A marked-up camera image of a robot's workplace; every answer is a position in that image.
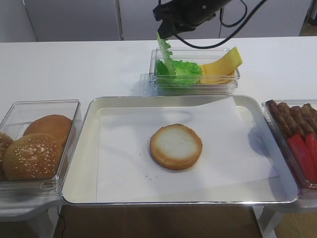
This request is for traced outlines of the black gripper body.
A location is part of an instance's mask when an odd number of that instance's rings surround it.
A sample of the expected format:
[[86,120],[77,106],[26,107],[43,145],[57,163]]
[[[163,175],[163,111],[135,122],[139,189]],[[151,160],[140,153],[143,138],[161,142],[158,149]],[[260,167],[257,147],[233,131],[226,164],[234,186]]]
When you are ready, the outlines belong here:
[[156,21],[173,21],[177,32],[189,32],[215,17],[228,0],[171,0],[158,1],[153,9]]

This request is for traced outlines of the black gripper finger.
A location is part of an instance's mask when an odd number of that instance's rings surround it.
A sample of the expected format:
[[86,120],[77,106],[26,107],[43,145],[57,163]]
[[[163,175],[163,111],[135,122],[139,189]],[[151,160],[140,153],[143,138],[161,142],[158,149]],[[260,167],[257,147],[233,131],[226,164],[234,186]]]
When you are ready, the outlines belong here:
[[158,34],[161,39],[167,39],[176,35],[176,27],[173,21],[163,21],[158,28]]

